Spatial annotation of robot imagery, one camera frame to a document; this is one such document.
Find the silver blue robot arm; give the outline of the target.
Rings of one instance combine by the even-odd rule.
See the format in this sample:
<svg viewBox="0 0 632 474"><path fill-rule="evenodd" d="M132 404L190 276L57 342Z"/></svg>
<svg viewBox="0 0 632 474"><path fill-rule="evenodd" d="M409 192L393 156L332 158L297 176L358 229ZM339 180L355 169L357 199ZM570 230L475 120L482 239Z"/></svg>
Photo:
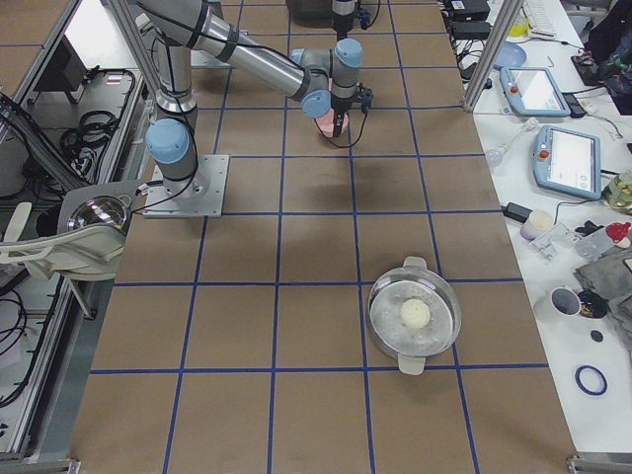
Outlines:
<svg viewBox="0 0 632 474"><path fill-rule="evenodd" d="M330 49L295 49L290 56L259 44L221 16L218 1L138 1L160 42L156 96L161 118L191 126L196 119L191 52L204 51L241 69L301 105L317 123L331 119L333 137L345 128L352 105L366 115L372 91L358 81L363 63L359 41L338 37Z"/></svg>

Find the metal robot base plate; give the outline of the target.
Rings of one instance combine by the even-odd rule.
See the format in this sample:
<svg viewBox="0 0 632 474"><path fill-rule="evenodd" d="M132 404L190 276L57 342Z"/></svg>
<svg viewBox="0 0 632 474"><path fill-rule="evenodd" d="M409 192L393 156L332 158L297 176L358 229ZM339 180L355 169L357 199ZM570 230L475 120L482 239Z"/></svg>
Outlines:
<svg viewBox="0 0 632 474"><path fill-rule="evenodd" d="M163 177L163 166L156 164L141 213L147 218L219 217L222 213L229 156L204 154L197 158L198 168L192 183L170 181Z"/></svg>

